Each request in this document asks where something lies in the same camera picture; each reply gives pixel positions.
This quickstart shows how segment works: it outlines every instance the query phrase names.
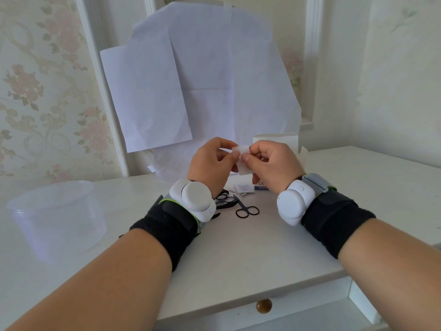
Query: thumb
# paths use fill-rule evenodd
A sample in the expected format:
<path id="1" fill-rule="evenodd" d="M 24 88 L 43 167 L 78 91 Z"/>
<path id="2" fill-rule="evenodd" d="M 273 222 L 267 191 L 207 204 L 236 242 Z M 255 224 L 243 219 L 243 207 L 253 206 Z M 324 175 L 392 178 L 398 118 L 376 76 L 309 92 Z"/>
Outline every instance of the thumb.
<path id="1" fill-rule="evenodd" d="M 231 169 L 234 164 L 239 160 L 240 157 L 240 152 L 239 151 L 233 151 L 230 154 L 226 155 L 223 159 L 222 162 L 225 165 L 228 165 L 228 167 Z"/>
<path id="2" fill-rule="evenodd" d="M 255 156 L 244 153 L 241 158 L 245 165 L 257 175 L 261 174 L 265 168 L 266 163 L 257 159 Z"/>

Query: plastic container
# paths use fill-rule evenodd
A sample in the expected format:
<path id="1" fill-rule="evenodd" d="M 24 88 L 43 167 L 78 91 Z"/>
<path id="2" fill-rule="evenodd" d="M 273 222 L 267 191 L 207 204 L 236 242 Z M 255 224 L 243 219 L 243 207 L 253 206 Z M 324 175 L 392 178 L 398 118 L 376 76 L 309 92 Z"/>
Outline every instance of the plastic container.
<path id="1" fill-rule="evenodd" d="M 37 257 L 48 263 L 81 254 L 106 232 L 90 181 L 40 187 L 11 200 L 8 208 Z"/>

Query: left hand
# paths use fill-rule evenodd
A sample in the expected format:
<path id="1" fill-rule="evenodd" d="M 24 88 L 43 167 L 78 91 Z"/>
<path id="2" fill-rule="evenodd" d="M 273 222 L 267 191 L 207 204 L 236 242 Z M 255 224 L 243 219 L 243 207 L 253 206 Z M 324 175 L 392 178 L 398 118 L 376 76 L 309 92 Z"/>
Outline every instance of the left hand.
<path id="1" fill-rule="evenodd" d="M 227 152 L 221 148 L 231 150 L 238 146 L 235 142 L 219 137 L 210 139 L 201 146 L 190 163 L 187 179 L 198 181 L 206 185 L 213 198 L 219 195 L 227 183 L 230 172 L 238 172 L 236 162 L 240 152 Z"/>

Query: hand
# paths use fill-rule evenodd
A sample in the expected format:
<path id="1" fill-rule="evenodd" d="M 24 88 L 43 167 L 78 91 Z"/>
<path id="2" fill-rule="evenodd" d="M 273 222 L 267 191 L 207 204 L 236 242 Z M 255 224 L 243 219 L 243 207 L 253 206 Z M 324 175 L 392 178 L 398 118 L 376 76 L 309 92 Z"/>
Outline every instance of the hand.
<path id="1" fill-rule="evenodd" d="M 191 159 L 187 179 L 206 185 L 213 198 L 219 195 L 227 183 L 230 172 L 238 172 L 236 162 L 240 152 L 227 152 L 237 144 L 231 140 L 215 137 L 200 147 Z"/>
<path id="2" fill-rule="evenodd" d="M 253 183 L 259 180 L 276 194 L 283 192 L 297 178 L 305 175 L 299 160 L 288 145 L 260 140 L 250 146 L 242 161 L 254 171 Z"/>

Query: white wrist device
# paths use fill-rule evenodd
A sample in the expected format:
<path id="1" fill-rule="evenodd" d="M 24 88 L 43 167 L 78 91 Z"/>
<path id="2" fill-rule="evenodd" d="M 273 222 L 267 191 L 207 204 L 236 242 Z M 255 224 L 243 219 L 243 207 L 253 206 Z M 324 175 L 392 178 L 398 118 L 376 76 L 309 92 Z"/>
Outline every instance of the white wrist device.
<path id="1" fill-rule="evenodd" d="M 180 179 L 170 188 L 170 197 L 201 222 L 208 222 L 216 211 L 210 189 L 201 182 Z"/>
<path id="2" fill-rule="evenodd" d="M 312 173 L 293 181 L 277 198 L 280 217 L 289 225 L 297 225 L 312 201 L 329 188 L 336 189 L 320 175 Z"/>

